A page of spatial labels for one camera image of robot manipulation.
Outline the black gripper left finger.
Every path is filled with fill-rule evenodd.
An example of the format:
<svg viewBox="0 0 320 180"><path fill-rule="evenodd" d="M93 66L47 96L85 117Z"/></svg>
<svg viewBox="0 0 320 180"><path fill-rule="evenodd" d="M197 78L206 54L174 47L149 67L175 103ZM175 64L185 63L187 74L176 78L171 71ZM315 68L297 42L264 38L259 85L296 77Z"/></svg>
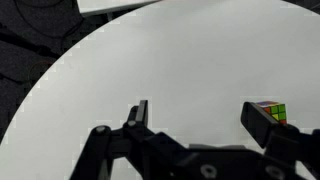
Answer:
<svg viewBox="0 0 320 180"><path fill-rule="evenodd" d="M123 125L126 133L142 134L148 126L148 101L141 100L138 105L130 109L127 121Z"/></svg>

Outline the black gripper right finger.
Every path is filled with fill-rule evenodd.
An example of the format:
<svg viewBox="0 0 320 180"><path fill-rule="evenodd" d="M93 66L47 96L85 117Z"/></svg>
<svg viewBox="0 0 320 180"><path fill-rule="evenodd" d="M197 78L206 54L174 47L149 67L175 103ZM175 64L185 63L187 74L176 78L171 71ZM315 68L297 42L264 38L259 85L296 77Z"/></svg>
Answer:
<svg viewBox="0 0 320 180"><path fill-rule="evenodd" d="M286 123L278 123L256 102L245 102L241 111L241 124L261 148L297 146L299 130Z"/></svg>

